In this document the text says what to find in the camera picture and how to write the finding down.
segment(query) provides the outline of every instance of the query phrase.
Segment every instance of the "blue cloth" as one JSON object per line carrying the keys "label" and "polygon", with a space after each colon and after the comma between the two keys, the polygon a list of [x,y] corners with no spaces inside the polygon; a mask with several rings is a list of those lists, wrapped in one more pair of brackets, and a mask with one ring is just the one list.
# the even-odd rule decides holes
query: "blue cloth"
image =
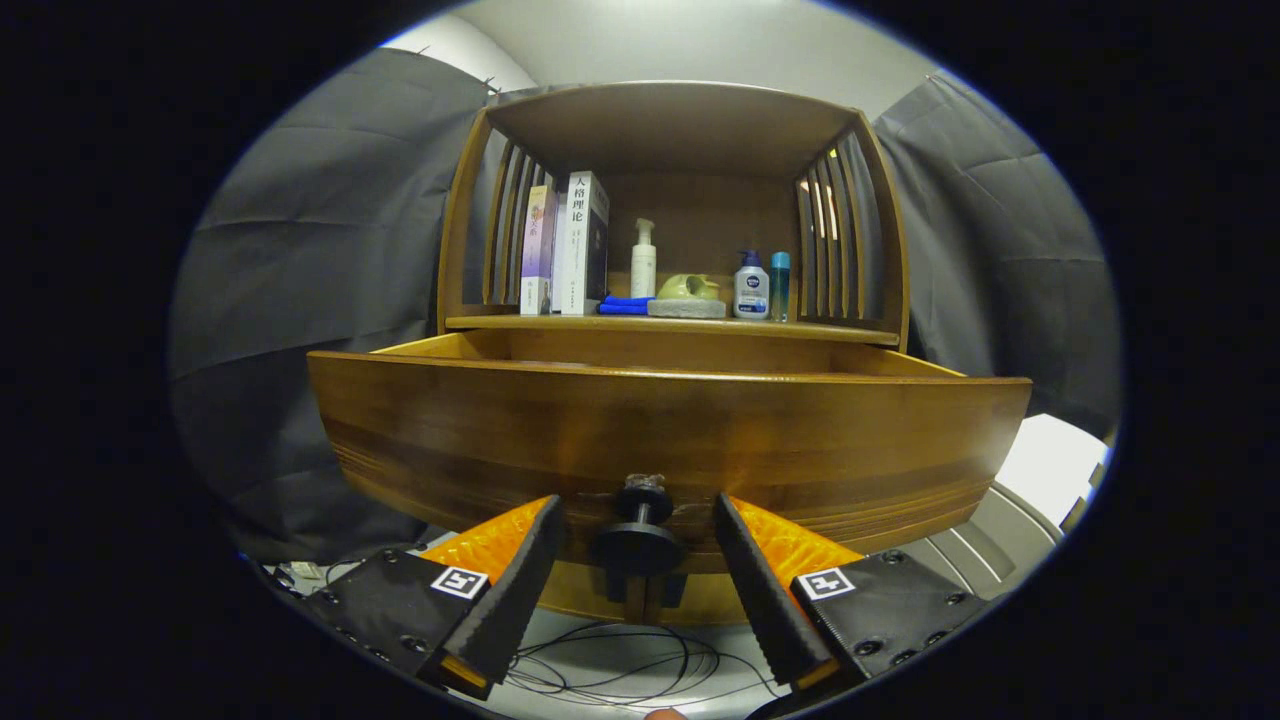
{"label": "blue cloth", "polygon": [[639,305],[641,307],[648,307],[652,297],[613,297],[612,295],[604,299],[602,305]]}
{"label": "blue cloth", "polygon": [[648,315],[648,305],[605,305],[598,307],[602,315]]}

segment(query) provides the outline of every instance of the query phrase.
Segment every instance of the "wooden drawer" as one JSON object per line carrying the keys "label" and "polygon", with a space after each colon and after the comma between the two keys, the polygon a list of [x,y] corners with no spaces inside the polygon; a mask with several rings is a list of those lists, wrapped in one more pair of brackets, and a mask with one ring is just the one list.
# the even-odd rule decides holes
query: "wooden drawer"
{"label": "wooden drawer", "polygon": [[562,560],[586,564],[623,478],[660,473],[695,574],[724,571],[721,491],[864,553],[968,520],[1032,387],[856,342],[625,329],[476,329],[308,366],[357,489],[457,530],[558,493]]}

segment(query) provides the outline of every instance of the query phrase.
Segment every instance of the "small blue bottle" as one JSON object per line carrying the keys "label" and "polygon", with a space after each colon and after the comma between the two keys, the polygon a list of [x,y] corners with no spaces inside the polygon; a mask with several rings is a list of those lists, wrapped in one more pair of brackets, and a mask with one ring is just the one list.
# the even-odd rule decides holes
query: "small blue bottle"
{"label": "small blue bottle", "polygon": [[774,252],[769,265],[769,319],[785,323],[787,305],[791,302],[791,256],[786,252]]}

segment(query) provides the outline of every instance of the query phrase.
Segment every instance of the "white pump bottle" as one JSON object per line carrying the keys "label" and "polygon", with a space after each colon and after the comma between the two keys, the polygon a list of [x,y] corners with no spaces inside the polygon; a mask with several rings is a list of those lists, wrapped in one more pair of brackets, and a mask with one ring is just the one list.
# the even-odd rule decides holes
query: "white pump bottle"
{"label": "white pump bottle", "polygon": [[631,247],[631,297],[657,295],[658,249],[653,246],[653,220],[636,218],[640,240]]}

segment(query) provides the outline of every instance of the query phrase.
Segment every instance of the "book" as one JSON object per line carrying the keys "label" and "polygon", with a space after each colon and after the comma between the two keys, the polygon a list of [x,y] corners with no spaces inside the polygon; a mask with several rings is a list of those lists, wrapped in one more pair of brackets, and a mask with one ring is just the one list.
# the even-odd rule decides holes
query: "book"
{"label": "book", "polygon": [[552,184],[529,190],[525,213],[525,247],[520,266],[520,314],[550,313],[552,256],[556,243],[558,196]]}
{"label": "book", "polygon": [[609,196],[590,170],[568,177],[564,228],[564,284],[561,313],[593,315],[609,292],[605,273],[609,233]]}
{"label": "book", "polygon": [[561,296],[563,295],[561,291],[568,279],[568,268],[564,266],[564,247],[568,245],[564,240],[568,228],[568,202],[564,201],[567,191],[568,179],[563,179],[556,186],[561,202],[556,208],[556,247],[552,249],[552,313],[561,311]]}

